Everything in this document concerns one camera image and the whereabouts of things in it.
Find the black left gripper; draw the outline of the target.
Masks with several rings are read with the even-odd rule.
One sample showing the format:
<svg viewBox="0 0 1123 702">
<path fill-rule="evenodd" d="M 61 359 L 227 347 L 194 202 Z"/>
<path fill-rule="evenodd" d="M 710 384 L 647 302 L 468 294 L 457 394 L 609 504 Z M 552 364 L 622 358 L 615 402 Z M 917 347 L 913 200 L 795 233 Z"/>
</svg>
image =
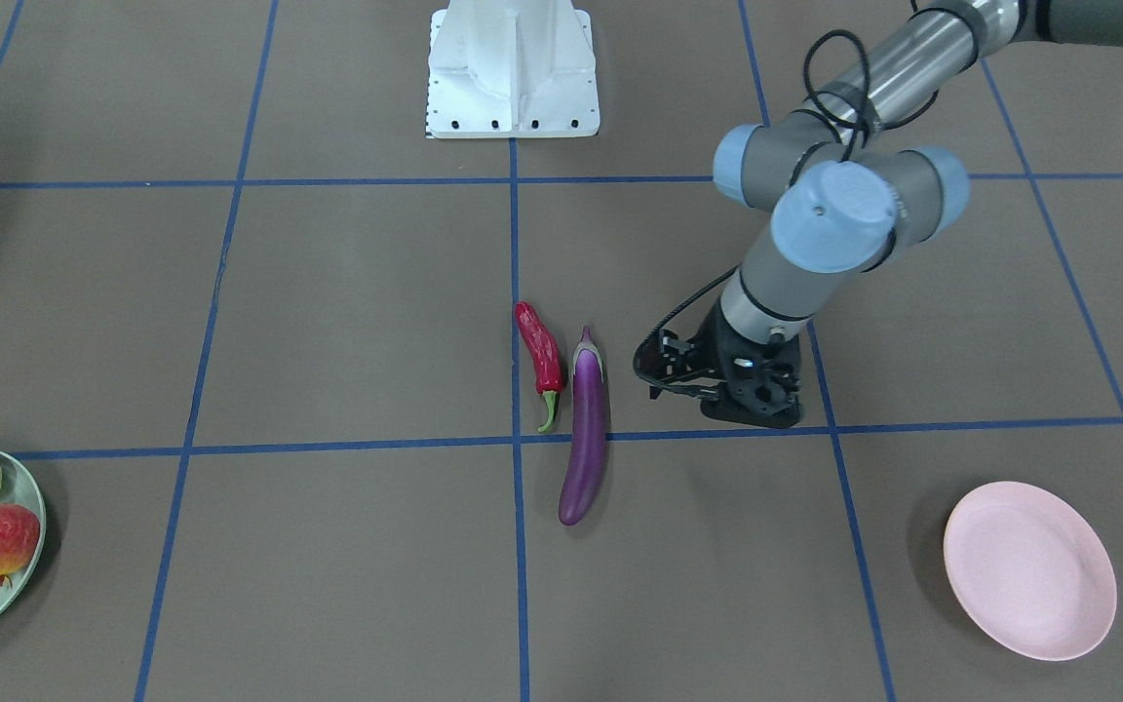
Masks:
<svg viewBox="0 0 1123 702">
<path fill-rule="evenodd" d="M 705 417 L 774 430 L 801 422 L 797 338 L 750 341 L 727 323 L 715 303 L 690 343 L 690 371 L 715 382 L 715 394 L 700 401 Z"/>
</svg>

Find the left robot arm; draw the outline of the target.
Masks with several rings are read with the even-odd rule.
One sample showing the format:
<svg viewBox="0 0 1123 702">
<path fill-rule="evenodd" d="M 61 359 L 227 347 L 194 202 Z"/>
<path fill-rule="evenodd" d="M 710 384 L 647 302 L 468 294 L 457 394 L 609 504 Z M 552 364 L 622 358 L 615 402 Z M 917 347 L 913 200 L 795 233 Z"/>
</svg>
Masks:
<svg viewBox="0 0 1123 702">
<path fill-rule="evenodd" d="M 768 215 L 699 332 L 669 354 L 701 412 L 789 428 L 798 403 L 798 334 L 848 281 L 955 224 L 970 200 L 961 159 L 935 147 L 873 154 L 870 142 L 926 111 L 939 90 L 1015 43 L 1123 48 L 1123 1 L 926 1 L 780 124 L 741 125 L 720 142 L 716 190 Z"/>
</svg>

